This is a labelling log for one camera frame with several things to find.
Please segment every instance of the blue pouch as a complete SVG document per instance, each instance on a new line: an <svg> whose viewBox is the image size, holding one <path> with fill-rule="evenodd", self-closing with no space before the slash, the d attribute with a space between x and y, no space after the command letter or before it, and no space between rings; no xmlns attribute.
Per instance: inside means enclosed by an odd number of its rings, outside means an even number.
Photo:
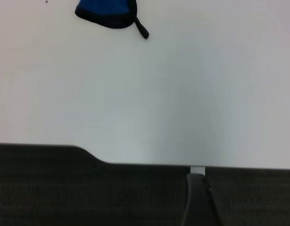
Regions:
<svg viewBox="0 0 290 226"><path fill-rule="evenodd" d="M149 37L137 18L136 0L80 0L75 14L109 28L125 28L135 23L142 36Z"/></svg>

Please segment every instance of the white desk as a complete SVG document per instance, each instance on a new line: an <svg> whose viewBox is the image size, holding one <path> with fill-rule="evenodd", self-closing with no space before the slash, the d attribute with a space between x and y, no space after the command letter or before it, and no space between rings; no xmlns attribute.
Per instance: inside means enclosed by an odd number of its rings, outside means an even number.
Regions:
<svg viewBox="0 0 290 226"><path fill-rule="evenodd" d="M0 0L0 143L290 169L290 0L141 0L148 40L77 3Z"/></svg>

